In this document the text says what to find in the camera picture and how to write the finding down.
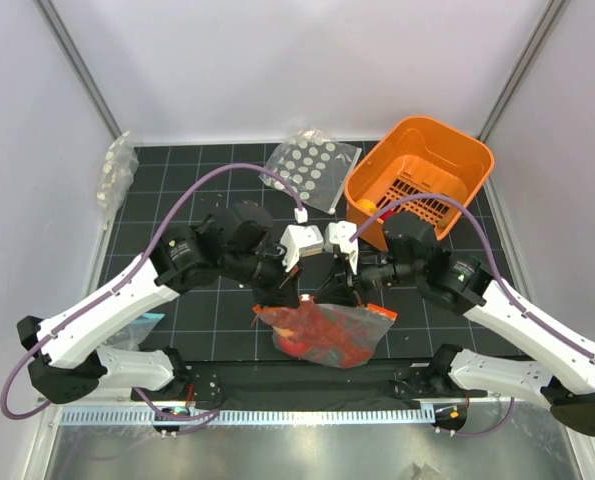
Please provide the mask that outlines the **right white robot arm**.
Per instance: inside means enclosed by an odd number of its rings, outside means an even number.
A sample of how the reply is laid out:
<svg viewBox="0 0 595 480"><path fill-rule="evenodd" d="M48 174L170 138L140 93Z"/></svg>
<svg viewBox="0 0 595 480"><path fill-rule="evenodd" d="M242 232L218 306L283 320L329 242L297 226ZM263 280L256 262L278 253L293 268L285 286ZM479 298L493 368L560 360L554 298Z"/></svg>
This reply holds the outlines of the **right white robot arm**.
<svg viewBox="0 0 595 480"><path fill-rule="evenodd" d="M565 427L595 437L595 342L536 308L491 265L443 247L413 213L386 220L387 251L374 263L360 263L356 232L347 221L326 227L324 248L335 261L316 302L358 307L372 290L414 287L429 303L491 330L528 356L510 360L444 344L426 368L398 380L399 386L434 397L499 393L542 407Z"/></svg>

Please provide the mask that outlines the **toy peach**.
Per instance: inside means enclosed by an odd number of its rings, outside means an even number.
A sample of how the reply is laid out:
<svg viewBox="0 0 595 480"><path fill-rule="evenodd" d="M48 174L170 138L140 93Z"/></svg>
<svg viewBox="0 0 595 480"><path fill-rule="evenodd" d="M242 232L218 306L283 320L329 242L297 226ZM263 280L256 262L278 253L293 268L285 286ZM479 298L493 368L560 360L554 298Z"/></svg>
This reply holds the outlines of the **toy peach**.
<svg viewBox="0 0 595 480"><path fill-rule="evenodd" d="M273 326L273 330L277 335L282 336L284 338L291 338L294 335L294 331L288 328L280 328Z"/></svg>

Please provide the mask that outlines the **red toy apple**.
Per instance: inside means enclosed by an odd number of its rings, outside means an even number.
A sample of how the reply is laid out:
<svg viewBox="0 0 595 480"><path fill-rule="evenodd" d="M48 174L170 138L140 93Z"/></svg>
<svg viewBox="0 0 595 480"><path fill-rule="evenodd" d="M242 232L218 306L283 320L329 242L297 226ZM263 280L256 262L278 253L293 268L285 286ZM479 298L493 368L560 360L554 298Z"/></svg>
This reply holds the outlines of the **red toy apple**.
<svg viewBox="0 0 595 480"><path fill-rule="evenodd" d="M287 338L280 338L282 350L289 356L303 358L310 350L309 346L303 342L293 342Z"/></svg>

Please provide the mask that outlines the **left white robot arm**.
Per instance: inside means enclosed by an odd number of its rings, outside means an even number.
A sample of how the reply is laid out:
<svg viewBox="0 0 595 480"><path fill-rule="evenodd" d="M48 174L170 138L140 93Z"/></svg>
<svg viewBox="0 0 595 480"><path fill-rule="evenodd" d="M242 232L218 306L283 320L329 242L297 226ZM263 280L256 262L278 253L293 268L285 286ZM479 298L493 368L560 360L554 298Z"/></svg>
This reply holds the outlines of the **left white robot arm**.
<svg viewBox="0 0 595 480"><path fill-rule="evenodd" d="M19 321L21 343L33 357L33 387L54 404L74 402L99 387L138 388L167 400L184 396L191 377L175 349L125 351L107 339L218 277L249 286L261 307L298 307L300 250L317 237L297 224L273 242L273 225L265 209L243 201L198 226L167 227L152 249L66 312Z"/></svg>

